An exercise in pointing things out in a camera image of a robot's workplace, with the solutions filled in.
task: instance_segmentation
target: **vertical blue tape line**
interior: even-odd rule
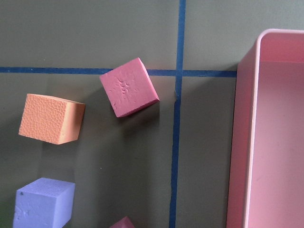
[[[184,34],[185,34],[186,0],[180,0],[179,23],[177,34],[176,52],[176,79],[174,103],[174,122],[173,122],[173,146],[172,146],[172,166],[171,166],[171,201],[169,212],[169,228],[175,228],[176,223],[176,200],[177,200],[177,177],[179,165],[179,145],[180,145],[180,120],[181,120],[181,84],[182,66],[184,54]]]

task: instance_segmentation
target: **orange block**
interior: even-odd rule
[[[19,134],[53,144],[77,140],[84,110],[83,103],[28,94]]]

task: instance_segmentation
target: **pink block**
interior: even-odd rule
[[[122,220],[116,222],[110,228],[135,228],[129,218],[126,216]]]
[[[84,110],[83,103],[28,94],[19,134],[53,144],[77,140]]]
[[[147,70],[139,58],[101,75],[100,80],[116,117],[130,115],[159,102]]]
[[[227,228],[304,224],[304,31],[264,31],[237,68]]]

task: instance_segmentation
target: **pink container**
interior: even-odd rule
[[[304,227],[304,31],[264,31],[237,68],[227,228]]]

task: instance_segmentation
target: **foam cube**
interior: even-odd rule
[[[116,117],[130,115],[159,102],[147,70],[139,58],[101,75],[100,80]]]
[[[135,228],[130,221],[130,219],[126,216],[122,220],[116,222],[110,228]]]
[[[83,103],[28,94],[19,134],[53,144],[77,140],[84,110]]]
[[[17,190],[13,228],[62,228],[72,215],[75,184],[40,178]]]

